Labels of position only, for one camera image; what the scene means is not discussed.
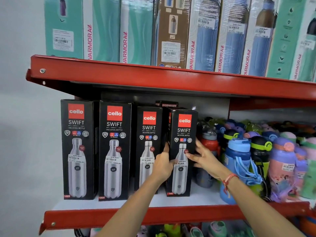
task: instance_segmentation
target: teal box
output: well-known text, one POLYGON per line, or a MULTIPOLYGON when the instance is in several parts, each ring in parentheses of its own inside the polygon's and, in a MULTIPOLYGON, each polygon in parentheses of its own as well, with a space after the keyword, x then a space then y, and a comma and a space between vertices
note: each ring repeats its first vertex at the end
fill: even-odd
POLYGON ((84 58, 119 61, 120 0, 83 0, 84 58))
POLYGON ((44 0, 46 54, 83 59, 82 0, 44 0))
POLYGON ((281 0, 267 77, 289 79, 306 0, 281 0))

